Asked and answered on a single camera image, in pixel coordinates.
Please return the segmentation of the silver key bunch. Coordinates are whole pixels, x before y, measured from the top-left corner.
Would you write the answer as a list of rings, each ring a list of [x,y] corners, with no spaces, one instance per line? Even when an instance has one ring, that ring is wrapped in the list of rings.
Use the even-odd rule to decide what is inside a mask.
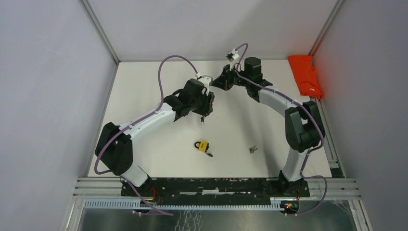
[[[253,154],[255,151],[257,151],[258,150],[258,148],[257,148],[257,146],[256,145],[254,145],[254,146],[252,146],[252,147],[250,147],[249,148],[249,152],[251,153],[251,154]]]

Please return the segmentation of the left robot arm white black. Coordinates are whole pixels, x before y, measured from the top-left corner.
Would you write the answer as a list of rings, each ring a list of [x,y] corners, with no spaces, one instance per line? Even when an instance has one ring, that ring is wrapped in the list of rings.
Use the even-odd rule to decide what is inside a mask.
[[[102,161],[114,175],[133,184],[132,189],[139,196],[146,196],[151,191],[151,183],[147,180],[148,174],[135,161],[136,143],[190,112],[204,117],[210,115],[215,97],[210,91],[212,82],[208,76],[189,79],[184,88],[164,97],[157,107],[143,116],[121,125],[107,123],[95,149],[97,161]]]

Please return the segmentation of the yellow padlock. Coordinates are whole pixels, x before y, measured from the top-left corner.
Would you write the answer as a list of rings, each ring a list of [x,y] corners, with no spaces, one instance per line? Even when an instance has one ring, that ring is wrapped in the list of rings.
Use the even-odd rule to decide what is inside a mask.
[[[213,157],[211,153],[208,152],[209,150],[209,143],[207,141],[197,141],[194,143],[194,147],[199,150],[200,152],[205,153],[209,157]]]

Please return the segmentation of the black head key bunch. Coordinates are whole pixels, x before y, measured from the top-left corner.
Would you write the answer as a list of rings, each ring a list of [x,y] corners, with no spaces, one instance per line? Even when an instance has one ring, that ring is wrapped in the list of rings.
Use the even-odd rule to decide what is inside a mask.
[[[205,116],[202,116],[202,117],[200,118],[200,121],[201,121],[201,124],[202,124],[203,126],[205,125],[204,120],[205,120]]]

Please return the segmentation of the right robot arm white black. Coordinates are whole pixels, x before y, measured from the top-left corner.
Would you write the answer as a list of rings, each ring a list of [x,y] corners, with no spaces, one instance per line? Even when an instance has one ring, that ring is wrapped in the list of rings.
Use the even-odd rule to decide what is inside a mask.
[[[277,183],[270,189],[277,189],[283,196],[291,196],[304,183],[307,156],[323,146],[325,130],[317,104],[314,101],[299,103],[276,90],[263,78],[261,60],[256,57],[246,58],[243,64],[224,66],[212,86],[222,90],[230,90],[233,86],[245,87],[250,98],[272,108],[284,118],[285,138],[290,149]]]

